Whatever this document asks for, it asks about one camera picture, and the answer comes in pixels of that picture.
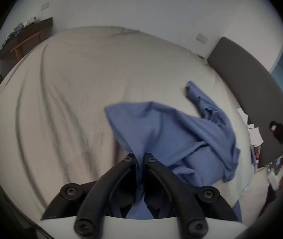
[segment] white bed sheet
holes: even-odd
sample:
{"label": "white bed sheet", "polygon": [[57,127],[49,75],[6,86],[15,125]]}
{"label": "white bed sheet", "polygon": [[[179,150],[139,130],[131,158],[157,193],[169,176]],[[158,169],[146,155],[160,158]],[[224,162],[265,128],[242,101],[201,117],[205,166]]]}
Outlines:
{"label": "white bed sheet", "polygon": [[230,205],[251,181],[249,136],[226,84],[180,46],[120,27],[58,33],[28,53],[0,85],[0,184],[38,222],[69,182],[97,180],[118,160],[104,107],[155,101],[199,116],[185,98],[192,80],[224,110],[241,150],[236,175],[217,187]]}

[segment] wrinkled fabric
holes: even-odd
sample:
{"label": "wrinkled fabric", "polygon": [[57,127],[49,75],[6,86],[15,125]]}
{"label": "wrinkled fabric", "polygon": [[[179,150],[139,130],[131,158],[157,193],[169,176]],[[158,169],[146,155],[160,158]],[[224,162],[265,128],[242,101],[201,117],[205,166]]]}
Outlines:
{"label": "wrinkled fabric", "polygon": [[[211,185],[220,179],[227,182],[234,177],[240,150],[235,147],[228,117],[193,82],[188,82],[186,93],[202,118],[155,102],[119,103],[105,108],[116,140],[136,156],[139,189],[146,152],[183,182],[195,186]],[[128,218],[149,218],[145,210],[141,202],[132,208]]]}

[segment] dark wooden shelf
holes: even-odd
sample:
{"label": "dark wooden shelf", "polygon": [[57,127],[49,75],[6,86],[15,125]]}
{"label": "dark wooden shelf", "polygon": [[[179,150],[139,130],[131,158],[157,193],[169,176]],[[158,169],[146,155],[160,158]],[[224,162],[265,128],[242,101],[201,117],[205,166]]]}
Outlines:
{"label": "dark wooden shelf", "polygon": [[45,20],[42,20],[38,23],[35,23],[23,29],[19,34],[12,37],[12,39],[9,42],[7,42],[5,46],[3,46],[3,48],[0,50],[0,59],[7,56],[14,47],[19,45],[20,43],[22,43],[32,35],[36,34],[37,32],[45,28],[52,27],[52,23],[53,23],[53,18],[47,18]]}

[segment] light switch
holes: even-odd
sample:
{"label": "light switch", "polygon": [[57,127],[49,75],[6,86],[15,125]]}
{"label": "light switch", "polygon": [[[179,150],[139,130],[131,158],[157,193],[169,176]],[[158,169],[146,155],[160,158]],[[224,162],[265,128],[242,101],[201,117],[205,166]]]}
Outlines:
{"label": "light switch", "polygon": [[208,40],[208,38],[206,38],[203,34],[199,33],[196,37],[196,39],[200,42],[202,42],[203,44],[205,44]]}
{"label": "light switch", "polygon": [[44,9],[46,9],[46,8],[48,8],[49,7],[49,2],[46,2],[46,3],[44,3],[42,6],[41,6],[41,10],[44,10]]}

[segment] papers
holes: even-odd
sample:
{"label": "papers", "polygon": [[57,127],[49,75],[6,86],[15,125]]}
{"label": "papers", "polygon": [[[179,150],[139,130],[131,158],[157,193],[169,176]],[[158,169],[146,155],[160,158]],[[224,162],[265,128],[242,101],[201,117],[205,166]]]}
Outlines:
{"label": "papers", "polygon": [[248,129],[249,134],[250,134],[251,145],[253,147],[260,146],[263,143],[263,139],[262,139],[261,134],[259,132],[259,128],[254,127],[254,124],[249,124],[249,125],[247,124],[247,119],[248,119],[249,116],[242,110],[242,108],[239,108],[238,112],[239,112],[241,118],[243,119],[244,124],[247,125],[247,129]]}
{"label": "papers", "polygon": [[247,129],[250,134],[251,145],[253,147],[260,146],[263,143],[263,139],[259,132],[259,128],[258,127],[254,128],[254,124],[249,124],[247,125]]}
{"label": "papers", "polygon": [[239,108],[238,112],[241,115],[241,118],[243,119],[244,124],[247,125],[247,118],[249,116],[242,110],[242,108]]}

